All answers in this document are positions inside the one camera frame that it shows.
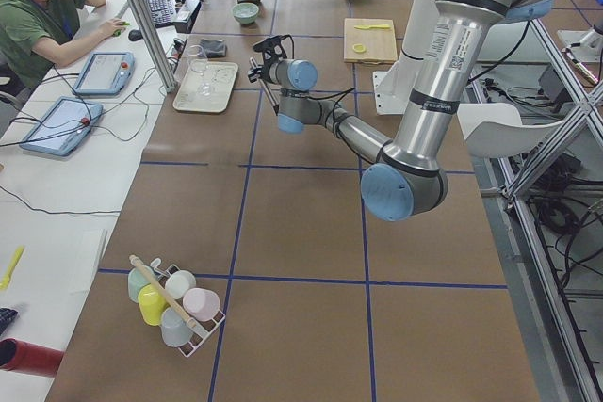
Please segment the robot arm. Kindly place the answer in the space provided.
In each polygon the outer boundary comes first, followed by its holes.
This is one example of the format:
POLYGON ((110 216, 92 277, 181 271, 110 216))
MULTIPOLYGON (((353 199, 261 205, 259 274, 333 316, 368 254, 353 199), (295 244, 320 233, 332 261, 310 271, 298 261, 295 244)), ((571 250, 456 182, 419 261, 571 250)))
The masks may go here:
POLYGON ((279 86, 279 97, 272 101, 279 129, 296 134, 307 125, 322 125, 364 158, 369 163, 361 178, 364 205, 386 221, 430 211, 444 200, 448 180, 437 155, 489 30, 499 23, 540 18, 551 10, 553 0, 432 0, 432 4, 437 15, 394 138, 338 102, 311 95, 318 71, 313 63, 278 50, 282 37, 269 37, 253 47, 263 61, 251 64, 248 78, 264 87, 279 86))

